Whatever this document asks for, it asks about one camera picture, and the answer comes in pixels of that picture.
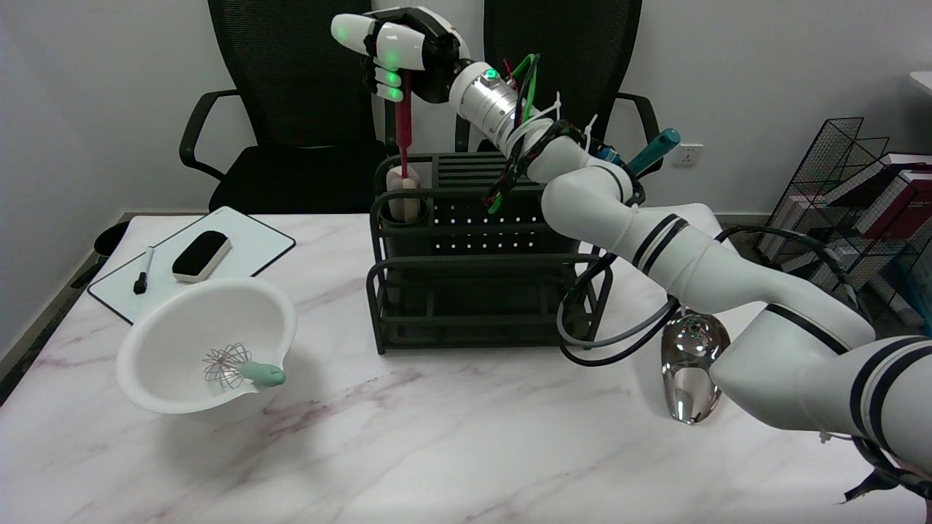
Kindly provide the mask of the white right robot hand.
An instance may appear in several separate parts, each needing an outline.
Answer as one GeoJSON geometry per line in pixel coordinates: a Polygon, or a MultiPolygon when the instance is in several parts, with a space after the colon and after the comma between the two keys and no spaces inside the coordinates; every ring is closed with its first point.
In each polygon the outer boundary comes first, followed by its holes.
{"type": "Polygon", "coordinates": [[[426,7],[338,14],[331,34],[364,57],[367,89],[393,103],[412,94],[427,103],[447,103],[454,80],[473,62],[462,34],[426,7]]]}

